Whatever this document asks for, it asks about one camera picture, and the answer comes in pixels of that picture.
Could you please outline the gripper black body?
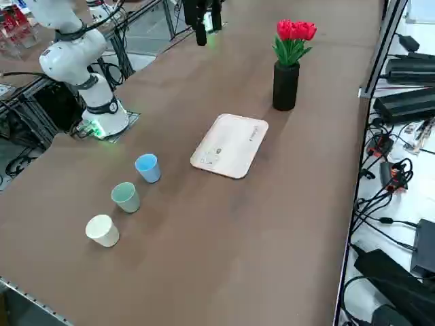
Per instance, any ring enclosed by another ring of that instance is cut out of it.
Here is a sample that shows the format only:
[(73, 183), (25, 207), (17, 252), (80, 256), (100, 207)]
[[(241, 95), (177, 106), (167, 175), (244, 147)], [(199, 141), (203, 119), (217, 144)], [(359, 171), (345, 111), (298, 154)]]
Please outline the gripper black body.
[(205, 13), (205, 10), (214, 8), (215, 5), (222, 6), (222, 1), (214, 0), (183, 0), (182, 5), (184, 9), (185, 22), (196, 22), (200, 12)]

